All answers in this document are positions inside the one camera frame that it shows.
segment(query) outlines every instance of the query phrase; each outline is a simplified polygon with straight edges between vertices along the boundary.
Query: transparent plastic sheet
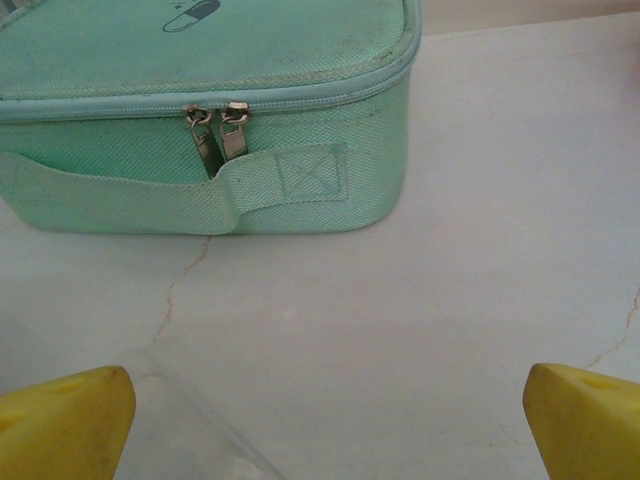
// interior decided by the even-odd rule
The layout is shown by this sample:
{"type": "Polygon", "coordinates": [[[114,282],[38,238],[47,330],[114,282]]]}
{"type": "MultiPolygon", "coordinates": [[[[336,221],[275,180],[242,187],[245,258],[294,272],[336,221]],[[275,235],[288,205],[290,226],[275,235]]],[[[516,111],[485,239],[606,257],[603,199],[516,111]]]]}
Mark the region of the transparent plastic sheet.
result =
{"type": "Polygon", "coordinates": [[[127,350],[113,363],[129,372],[137,399],[116,480],[285,480],[148,350],[127,350]]]}

